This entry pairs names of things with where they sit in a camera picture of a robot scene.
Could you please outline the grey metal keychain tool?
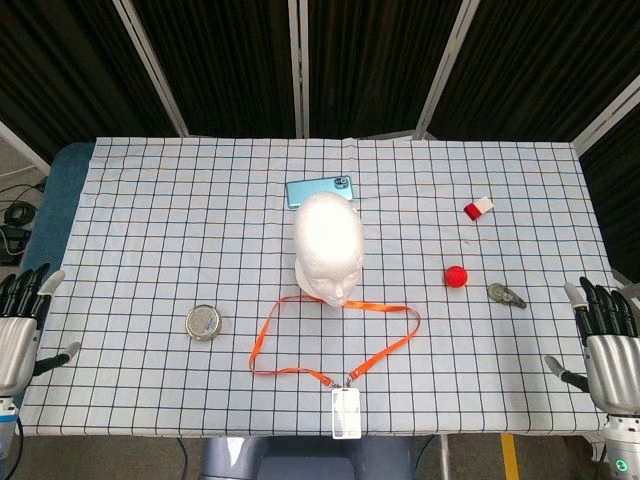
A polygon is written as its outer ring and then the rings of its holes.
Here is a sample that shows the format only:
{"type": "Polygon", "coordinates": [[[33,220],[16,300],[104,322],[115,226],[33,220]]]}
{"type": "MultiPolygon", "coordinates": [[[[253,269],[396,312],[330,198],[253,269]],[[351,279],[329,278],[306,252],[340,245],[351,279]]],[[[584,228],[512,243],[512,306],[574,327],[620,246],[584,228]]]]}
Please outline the grey metal keychain tool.
{"type": "Polygon", "coordinates": [[[526,309],[527,303],[510,288],[500,283],[492,283],[487,287],[488,297],[498,303],[526,309]]]}

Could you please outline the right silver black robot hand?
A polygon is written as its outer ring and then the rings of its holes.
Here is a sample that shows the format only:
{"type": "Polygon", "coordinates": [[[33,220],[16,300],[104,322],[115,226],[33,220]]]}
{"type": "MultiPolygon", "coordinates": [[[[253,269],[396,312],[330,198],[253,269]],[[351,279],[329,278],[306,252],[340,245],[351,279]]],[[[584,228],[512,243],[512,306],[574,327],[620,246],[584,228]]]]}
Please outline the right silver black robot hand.
{"type": "Polygon", "coordinates": [[[550,355],[545,363],[562,382],[588,393],[603,412],[640,417],[640,330],[630,303],[617,290],[579,279],[564,285],[583,347],[586,373],[550,355]]]}

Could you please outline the grey robot torso base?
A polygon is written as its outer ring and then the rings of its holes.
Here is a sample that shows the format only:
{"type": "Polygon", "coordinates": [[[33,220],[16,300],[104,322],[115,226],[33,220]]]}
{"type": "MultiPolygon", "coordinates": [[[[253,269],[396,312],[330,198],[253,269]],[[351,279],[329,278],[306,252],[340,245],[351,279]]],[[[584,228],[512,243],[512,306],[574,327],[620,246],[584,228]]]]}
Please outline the grey robot torso base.
{"type": "Polygon", "coordinates": [[[199,480],[415,480],[414,439],[213,437],[199,480]]]}

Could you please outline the clear badge holder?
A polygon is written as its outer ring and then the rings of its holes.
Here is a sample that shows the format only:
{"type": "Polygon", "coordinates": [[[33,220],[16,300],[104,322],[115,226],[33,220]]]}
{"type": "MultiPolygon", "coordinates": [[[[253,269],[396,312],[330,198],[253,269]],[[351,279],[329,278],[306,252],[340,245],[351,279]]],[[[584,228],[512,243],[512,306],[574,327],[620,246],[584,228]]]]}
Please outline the clear badge holder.
{"type": "Polygon", "coordinates": [[[358,440],[362,436],[360,391],[354,387],[331,389],[331,428],[334,440],[358,440]]]}

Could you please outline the black power adapter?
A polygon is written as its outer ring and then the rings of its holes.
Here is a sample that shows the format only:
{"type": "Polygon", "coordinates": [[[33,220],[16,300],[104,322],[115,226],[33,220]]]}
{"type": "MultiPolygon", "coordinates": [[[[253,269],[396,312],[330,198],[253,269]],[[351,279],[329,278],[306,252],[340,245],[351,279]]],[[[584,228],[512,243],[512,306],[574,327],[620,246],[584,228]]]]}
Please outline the black power adapter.
{"type": "Polygon", "coordinates": [[[8,225],[0,226],[0,266],[18,266],[30,237],[30,230],[8,225]]]}

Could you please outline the white foam mannequin head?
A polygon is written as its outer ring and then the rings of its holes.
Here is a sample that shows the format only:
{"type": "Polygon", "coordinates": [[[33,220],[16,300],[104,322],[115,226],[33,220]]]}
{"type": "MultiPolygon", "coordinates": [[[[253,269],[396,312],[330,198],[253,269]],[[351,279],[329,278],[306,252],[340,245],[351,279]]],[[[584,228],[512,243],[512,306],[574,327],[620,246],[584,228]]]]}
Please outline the white foam mannequin head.
{"type": "Polygon", "coordinates": [[[319,192],[298,208],[294,222],[296,281],[300,289],[341,307],[361,280],[365,258],[359,213],[343,197],[319,192]]]}

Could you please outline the white metal frame bar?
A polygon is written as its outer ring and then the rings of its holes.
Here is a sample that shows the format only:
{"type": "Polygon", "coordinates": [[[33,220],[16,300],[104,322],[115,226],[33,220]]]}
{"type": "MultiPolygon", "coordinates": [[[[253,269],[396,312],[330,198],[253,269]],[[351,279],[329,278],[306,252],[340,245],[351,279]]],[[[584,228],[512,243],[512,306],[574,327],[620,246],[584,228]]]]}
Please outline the white metal frame bar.
{"type": "Polygon", "coordinates": [[[0,121],[0,137],[43,174],[50,174],[50,165],[2,121],[0,121]]]}

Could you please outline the red and white block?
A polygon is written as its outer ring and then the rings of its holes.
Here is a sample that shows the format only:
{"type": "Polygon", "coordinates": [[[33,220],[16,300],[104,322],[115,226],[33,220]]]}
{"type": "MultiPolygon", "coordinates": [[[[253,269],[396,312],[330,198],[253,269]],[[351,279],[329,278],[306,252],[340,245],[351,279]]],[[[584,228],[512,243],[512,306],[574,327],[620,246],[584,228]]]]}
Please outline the red and white block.
{"type": "Polygon", "coordinates": [[[488,197],[482,197],[466,205],[464,212],[472,221],[475,221],[493,208],[493,202],[488,197]]]}

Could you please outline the teal padded table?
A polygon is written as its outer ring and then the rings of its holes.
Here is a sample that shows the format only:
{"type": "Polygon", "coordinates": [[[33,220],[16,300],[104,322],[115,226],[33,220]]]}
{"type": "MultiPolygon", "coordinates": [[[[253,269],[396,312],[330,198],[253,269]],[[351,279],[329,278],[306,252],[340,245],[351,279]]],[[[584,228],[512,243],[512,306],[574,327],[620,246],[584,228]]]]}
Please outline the teal padded table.
{"type": "MultiPolygon", "coordinates": [[[[74,143],[56,154],[23,257],[22,270],[36,269],[48,263],[49,272],[54,273],[62,267],[94,147],[93,143],[74,143]]],[[[40,358],[55,355],[68,344],[61,340],[61,335],[72,286],[70,281],[63,283],[53,297],[52,311],[44,326],[44,344],[38,351],[40,358]]]]}

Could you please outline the round silver metal tin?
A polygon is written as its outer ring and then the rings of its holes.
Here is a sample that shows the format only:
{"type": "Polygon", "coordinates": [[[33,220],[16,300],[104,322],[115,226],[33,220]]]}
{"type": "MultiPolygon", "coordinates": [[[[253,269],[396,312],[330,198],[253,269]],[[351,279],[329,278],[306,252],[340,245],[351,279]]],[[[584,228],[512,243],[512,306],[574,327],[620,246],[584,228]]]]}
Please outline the round silver metal tin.
{"type": "Polygon", "coordinates": [[[212,340],[219,334],[221,327],[222,317],[211,305],[197,305],[186,315],[185,329],[195,340],[212,340]]]}

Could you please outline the black folding screen panel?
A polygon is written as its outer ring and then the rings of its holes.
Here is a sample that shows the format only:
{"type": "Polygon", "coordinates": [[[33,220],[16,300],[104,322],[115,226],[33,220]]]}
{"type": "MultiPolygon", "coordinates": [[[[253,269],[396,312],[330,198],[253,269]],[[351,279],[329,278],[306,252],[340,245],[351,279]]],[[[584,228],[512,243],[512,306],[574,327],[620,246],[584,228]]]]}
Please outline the black folding screen panel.
{"type": "Polygon", "coordinates": [[[640,283],[640,75],[573,140],[614,273],[640,283]]]}
{"type": "Polygon", "coordinates": [[[287,0],[132,0],[194,136],[293,138],[287,0]]]}
{"type": "Polygon", "coordinates": [[[308,0],[310,134],[412,130],[462,0],[308,0]]]}
{"type": "Polygon", "coordinates": [[[574,139],[640,75],[640,0],[481,0],[427,128],[574,139]]]}
{"type": "Polygon", "coordinates": [[[0,122],[46,163],[98,137],[175,137],[113,0],[0,0],[0,122]]]}

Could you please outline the white black checkered tablecloth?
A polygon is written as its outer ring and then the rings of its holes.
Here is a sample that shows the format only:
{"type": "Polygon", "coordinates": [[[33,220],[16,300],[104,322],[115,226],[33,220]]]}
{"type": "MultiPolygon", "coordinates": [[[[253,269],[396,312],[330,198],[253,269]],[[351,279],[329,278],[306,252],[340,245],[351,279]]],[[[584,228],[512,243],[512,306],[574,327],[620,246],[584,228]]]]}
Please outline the white black checkered tablecloth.
{"type": "Polygon", "coordinates": [[[613,277],[570,144],[101,138],[61,269],[61,340],[78,355],[33,381],[30,435],[327,434],[335,383],[354,381],[367,434],[565,434],[600,429],[563,287],[613,277]],[[364,225],[353,298],[301,299],[287,182],[346,174],[364,225]],[[488,197],[475,221],[464,207],[488,197]],[[463,266],[463,288],[444,272],[463,266]],[[505,285],[526,309],[491,300],[505,285]],[[219,334],[193,339],[211,305],[219,334]]]}

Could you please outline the light blue smartphone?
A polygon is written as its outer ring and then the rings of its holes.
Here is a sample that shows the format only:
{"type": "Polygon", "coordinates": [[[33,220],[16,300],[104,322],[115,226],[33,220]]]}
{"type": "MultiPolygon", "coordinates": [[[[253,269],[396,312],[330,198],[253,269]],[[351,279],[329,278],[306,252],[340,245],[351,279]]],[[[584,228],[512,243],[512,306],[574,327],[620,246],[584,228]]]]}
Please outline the light blue smartphone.
{"type": "Polygon", "coordinates": [[[336,177],[324,177],[311,180],[287,182],[285,193],[289,209],[299,208],[310,196],[329,192],[335,193],[347,201],[353,200],[351,177],[348,175],[336,177]]]}

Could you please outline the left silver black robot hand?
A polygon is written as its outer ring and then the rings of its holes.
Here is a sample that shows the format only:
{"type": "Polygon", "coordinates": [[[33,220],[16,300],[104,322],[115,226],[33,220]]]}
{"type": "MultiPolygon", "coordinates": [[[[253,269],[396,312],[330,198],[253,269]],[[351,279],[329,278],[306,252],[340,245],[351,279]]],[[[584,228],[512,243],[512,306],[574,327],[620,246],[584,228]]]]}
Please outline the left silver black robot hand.
{"type": "Polygon", "coordinates": [[[48,263],[0,280],[0,403],[24,392],[31,379],[62,366],[81,348],[71,343],[61,353],[38,360],[40,336],[54,293],[65,278],[48,263]]]}

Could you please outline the yellow floor tape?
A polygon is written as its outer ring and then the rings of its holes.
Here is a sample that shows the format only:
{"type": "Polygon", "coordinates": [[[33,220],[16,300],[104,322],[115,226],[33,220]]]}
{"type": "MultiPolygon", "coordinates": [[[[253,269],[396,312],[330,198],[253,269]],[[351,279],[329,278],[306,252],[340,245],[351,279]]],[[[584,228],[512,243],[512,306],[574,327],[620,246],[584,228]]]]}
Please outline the yellow floor tape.
{"type": "Polygon", "coordinates": [[[500,435],[504,472],[506,480],[520,480],[514,436],[510,433],[500,435]]]}

